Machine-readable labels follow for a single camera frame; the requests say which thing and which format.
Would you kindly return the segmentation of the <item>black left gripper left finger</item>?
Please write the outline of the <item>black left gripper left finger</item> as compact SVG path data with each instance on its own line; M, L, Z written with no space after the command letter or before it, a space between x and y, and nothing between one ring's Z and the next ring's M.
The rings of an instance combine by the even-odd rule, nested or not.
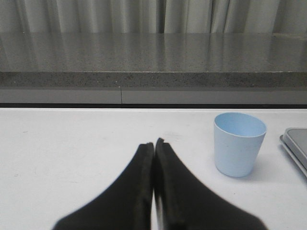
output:
M59 220L56 230L149 230L154 146L140 144L120 176L97 198Z

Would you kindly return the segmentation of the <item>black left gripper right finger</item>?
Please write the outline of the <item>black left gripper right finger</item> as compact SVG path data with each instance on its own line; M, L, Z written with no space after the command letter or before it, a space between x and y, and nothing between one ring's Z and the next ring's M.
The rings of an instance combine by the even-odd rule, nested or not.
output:
M183 164L169 143L158 139L154 196L161 230L265 230L256 216L227 202Z

